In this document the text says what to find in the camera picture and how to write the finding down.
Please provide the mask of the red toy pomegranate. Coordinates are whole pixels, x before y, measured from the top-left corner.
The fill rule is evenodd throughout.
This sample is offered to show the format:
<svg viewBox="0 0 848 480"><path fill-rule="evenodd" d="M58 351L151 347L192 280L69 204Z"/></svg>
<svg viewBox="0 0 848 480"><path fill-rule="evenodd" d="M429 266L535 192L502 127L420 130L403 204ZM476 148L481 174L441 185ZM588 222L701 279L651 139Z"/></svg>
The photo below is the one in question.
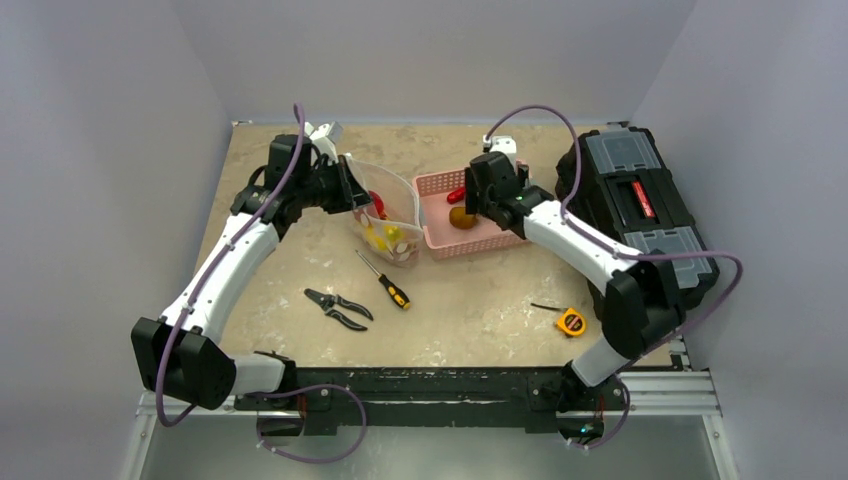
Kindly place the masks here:
<svg viewBox="0 0 848 480"><path fill-rule="evenodd" d="M382 197L377 192L375 192L373 190L369 190L368 193L369 193L369 196L372 199L375 215L380 220L388 220L389 217L388 217L388 214L386 212L385 203L384 203Z"/></svg>

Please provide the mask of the pink plastic basket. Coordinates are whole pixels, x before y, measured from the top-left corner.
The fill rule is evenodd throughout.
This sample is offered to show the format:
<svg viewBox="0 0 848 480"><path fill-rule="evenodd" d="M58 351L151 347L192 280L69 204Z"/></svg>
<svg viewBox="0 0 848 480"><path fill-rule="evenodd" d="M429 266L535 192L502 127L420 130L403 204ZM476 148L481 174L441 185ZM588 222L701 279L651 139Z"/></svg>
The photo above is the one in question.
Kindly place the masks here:
<svg viewBox="0 0 848 480"><path fill-rule="evenodd" d="M414 178L419 196L419 221L426 245L434 260L500 250L524 243L511 232L501 230L494 222L479 217L468 230L455 228L449 221L450 210L463 206L450 204L447 197L464 184L464 169L429 173Z"/></svg>

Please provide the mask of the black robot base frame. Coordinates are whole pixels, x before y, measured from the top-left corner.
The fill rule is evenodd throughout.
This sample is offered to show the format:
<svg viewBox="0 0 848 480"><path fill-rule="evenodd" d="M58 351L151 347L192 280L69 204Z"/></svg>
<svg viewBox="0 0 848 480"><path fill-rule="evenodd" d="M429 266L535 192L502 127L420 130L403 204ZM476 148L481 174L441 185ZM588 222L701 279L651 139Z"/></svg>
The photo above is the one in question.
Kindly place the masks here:
<svg viewBox="0 0 848 480"><path fill-rule="evenodd" d="M297 367L284 397L236 396L239 411L262 418L289 412L308 436L341 426L513 428L595 440L630 407L616 379L583 388L559 366Z"/></svg>

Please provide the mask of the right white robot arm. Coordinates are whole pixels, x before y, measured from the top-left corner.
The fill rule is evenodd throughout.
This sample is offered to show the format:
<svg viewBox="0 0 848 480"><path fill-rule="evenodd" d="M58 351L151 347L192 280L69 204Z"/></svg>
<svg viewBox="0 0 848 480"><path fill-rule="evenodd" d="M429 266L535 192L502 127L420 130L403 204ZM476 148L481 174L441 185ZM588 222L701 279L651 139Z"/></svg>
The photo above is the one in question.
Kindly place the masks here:
<svg viewBox="0 0 848 480"><path fill-rule="evenodd" d="M685 308L669 261L646 260L602 235L549 192L521 179L505 154L471 160L465 187L469 213L554 253L602 294L600 338L564 368L561 392L569 404L588 405L601 383L683 324Z"/></svg>

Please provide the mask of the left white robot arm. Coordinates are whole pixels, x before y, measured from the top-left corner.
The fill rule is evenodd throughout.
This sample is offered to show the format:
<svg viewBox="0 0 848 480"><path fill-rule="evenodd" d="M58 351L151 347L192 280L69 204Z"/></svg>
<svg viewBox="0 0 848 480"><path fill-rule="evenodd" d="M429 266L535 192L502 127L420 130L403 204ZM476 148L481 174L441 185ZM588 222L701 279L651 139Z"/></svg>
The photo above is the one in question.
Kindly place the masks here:
<svg viewBox="0 0 848 480"><path fill-rule="evenodd" d="M200 270L156 319L140 318L131 342L142 383L158 398L205 409L231 395L259 394L272 408L297 399L292 360L255 352L231 357L219 343L259 266L307 208L345 213L370 202L333 136L280 134L268 160L235 196L224 230Z"/></svg>

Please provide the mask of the brown toy kiwi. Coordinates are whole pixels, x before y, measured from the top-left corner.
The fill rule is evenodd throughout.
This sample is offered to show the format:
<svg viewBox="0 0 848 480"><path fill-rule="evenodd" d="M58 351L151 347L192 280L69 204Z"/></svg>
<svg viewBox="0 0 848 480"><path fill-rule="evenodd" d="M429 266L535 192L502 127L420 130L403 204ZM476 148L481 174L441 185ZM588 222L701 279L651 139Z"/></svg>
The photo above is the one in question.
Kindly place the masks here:
<svg viewBox="0 0 848 480"><path fill-rule="evenodd" d="M475 214L469 214L465 207L453 207L448 214L448 220L452 227L459 230L470 230L477 225L478 219Z"/></svg>

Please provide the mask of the clear zip top bag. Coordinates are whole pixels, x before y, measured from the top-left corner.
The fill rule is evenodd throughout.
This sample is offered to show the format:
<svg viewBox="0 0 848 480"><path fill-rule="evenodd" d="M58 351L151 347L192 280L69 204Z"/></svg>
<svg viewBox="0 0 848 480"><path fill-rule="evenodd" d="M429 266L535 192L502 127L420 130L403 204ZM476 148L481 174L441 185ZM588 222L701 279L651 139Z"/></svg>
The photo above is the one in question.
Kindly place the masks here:
<svg viewBox="0 0 848 480"><path fill-rule="evenodd" d="M414 267L424 245L424 233L418 216L418 194L406 180L387 168L357 160L351 153L345 153L344 156L357 181L368 191L373 190L382 197L389 217L388 220L380 220L375 215L372 203L352 211L352 230L378 258L398 267ZM364 228L368 225L397 226L404 238L393 251L376 251L364 239Z"/></svg>

